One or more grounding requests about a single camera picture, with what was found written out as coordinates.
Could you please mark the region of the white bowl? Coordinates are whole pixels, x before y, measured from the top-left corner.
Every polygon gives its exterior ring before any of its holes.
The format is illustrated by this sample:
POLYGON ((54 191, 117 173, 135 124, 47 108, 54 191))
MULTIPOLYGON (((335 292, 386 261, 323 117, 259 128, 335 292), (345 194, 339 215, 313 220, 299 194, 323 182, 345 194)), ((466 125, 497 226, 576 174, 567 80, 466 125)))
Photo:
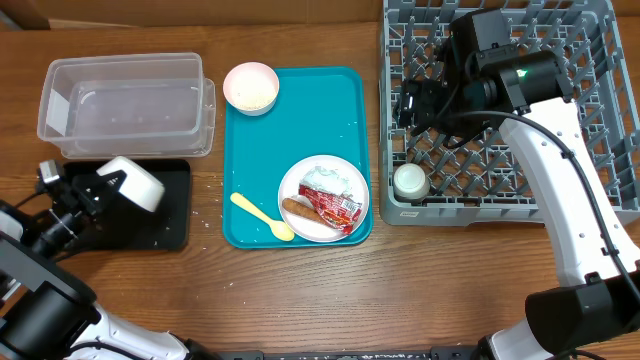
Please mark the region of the white bowl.
POLYGON ((155 212, 165 193, 164 185, 140 165, 123 156, 102 165, 96 173, 105 176, 117 171, 125 173, 119 193, 138 207, 151 213, 155 212))

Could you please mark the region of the brown sausage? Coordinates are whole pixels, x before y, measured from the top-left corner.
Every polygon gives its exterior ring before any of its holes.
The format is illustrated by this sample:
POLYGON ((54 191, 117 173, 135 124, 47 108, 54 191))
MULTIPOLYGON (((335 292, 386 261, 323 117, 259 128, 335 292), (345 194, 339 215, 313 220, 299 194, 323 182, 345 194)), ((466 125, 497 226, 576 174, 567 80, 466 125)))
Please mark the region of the brown sausage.
POLYGON ((326 221, 316 212, 314 208, 311 208, 301 202, 298 202, 291 198, 285 198, 282 201, 282 206, 289 213, 322 225, 326 225, 326 221))

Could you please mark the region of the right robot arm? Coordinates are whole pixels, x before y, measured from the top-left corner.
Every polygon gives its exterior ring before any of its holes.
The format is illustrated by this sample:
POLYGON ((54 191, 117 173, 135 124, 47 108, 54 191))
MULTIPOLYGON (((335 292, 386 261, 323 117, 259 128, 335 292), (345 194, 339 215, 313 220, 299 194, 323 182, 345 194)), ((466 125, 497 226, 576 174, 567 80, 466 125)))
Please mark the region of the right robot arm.
POLYGON ((574 359, 639 328, 639 249, 591 161, 560 58, 522 54, 502 12, 453 20, 437 53, 441 80, 405 80, 395 111, 414 135, 459 148, 499 132, 524 172, 549 234, 559 284, 529 295, 525 316, 481 339, 475 359, 574 359))

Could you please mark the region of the white napkin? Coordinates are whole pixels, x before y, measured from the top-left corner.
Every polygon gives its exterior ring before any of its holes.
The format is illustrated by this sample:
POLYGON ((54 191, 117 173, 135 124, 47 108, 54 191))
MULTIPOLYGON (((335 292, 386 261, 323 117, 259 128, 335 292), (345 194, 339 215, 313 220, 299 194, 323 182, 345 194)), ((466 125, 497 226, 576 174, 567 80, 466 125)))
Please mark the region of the white napkin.
POLYGON ((349 179, 341 176, 335 170, 326 169, 322 166, 315 166, 309 170, 300 184, 315 191, 330 193, 337 196, 350 197, 352 187, 349 179))

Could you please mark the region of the red snack wrapper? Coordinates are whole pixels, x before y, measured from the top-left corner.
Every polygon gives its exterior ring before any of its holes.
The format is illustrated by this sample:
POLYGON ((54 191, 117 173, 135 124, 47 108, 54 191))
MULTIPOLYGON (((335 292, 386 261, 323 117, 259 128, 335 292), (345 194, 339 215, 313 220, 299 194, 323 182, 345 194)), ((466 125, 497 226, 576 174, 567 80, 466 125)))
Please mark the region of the red snack wrapper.
POLYGON ((345 235, 350 235, 362 213, 362 204, 349 197, 315 190, 300 185, 298 194, 307 198, 316 213, 329 224, 345 235))

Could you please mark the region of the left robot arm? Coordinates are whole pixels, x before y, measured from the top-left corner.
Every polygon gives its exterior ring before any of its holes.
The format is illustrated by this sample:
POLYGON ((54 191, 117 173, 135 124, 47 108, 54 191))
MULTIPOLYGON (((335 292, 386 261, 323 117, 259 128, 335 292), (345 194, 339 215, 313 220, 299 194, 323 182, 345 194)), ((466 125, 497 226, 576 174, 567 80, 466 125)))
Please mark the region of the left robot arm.
POLYGON ((212 359, 192 339, 147 330, 98 305, 95 292, 58 266, 80 235, 118 200, 154 212, 163 185, 143 169, 99 169, 67 180, 39 173, 38 194, 52 207, 30 216, 1 204, 1 298, 25 294, 1 317, 1 353, 8 359, 212 359))

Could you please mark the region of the white plastic cup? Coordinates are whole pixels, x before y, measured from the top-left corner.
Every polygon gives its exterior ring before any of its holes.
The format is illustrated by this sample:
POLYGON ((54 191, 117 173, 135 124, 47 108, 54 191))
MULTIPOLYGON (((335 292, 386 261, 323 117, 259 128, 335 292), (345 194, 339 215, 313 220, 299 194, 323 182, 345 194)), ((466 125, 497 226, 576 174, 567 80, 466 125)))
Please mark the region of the white plastic cup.
POLYGON ((393 191, 398 201, 422 202, 429 194, 430 181, 419 165, 407 163, 394 171, 393 191))

